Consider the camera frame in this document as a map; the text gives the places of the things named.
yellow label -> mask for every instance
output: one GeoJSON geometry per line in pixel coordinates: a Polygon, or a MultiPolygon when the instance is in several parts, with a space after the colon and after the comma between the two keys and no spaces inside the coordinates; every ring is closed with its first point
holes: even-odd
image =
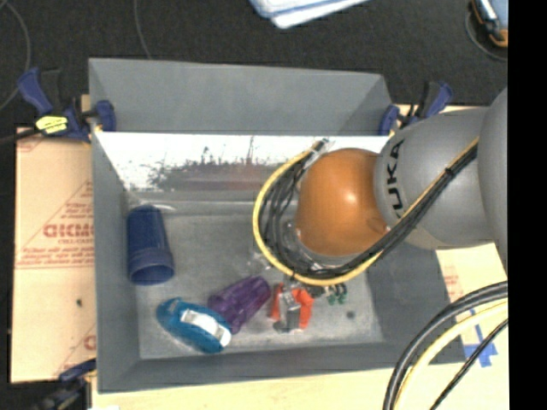
{"type": "Polygon", "coordinates": [[[36,127],[40,131],[45,131],[45,133],[66,131],[68,128],[68,119],[59,115],[45,115],[38,119],[36,127]]]}

purple plastic toy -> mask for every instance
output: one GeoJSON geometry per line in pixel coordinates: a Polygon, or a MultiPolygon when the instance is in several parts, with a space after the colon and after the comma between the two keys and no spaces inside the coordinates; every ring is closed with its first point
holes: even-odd
{"type": "Polygon", "coordinates": [[[236,334],[269,299],[271,289],[261,276],[238,281],[209,297],[207,306],[220,314],[236,334]]]}

gray box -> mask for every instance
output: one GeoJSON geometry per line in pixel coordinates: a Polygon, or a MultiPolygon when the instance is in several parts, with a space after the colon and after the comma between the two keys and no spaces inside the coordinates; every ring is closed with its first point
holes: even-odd
{"type": "MultiPolygon", "coordinates": [[[[89,65],[91,102],[110,100],[122,132],[376,135],[391,102],[383,78],[369,73],[117,59],[89,65]]],[[[245,276],[252,193],[205,193],[199,202],[179,190],[147,194],[129,190],[99,138],[92,158],[100,392],[394,366],[449,302],[436,255],[401,244],[350,282],[353,298],[338,312],[316,302],[315,322],[300,337],[284,340],[262,315],[221,354],[175,347],[154,321],[154,308],[177,294],[203,304],[211,290],[245,276]],[[128,195],[177,208],[166,217],[177,261],[172,281],[149,288],[129,282],[128,195]]],[[[277,271],[268,272],[272,283],[280,281],[277,271]]],[[[440,360],[461,357],[452,345],[440,360]]]]}

blue cup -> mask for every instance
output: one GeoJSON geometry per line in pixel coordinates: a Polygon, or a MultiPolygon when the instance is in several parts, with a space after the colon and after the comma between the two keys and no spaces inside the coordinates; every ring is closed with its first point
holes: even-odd
{"type": "Polygon", "coordinates": [[[138,285],[168,281],[174,275],[162,212],[153,205],[141,205],[127,216],[127,274],[138,285]]]}

cardboard sheet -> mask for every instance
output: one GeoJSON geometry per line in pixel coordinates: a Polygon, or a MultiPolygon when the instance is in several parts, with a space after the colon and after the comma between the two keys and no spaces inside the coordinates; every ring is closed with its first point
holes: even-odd
{"type": "Polygon", "coordinates": [[[14,383],[96,352],[91,147],[38,135],[16,150],[14,383]]]}

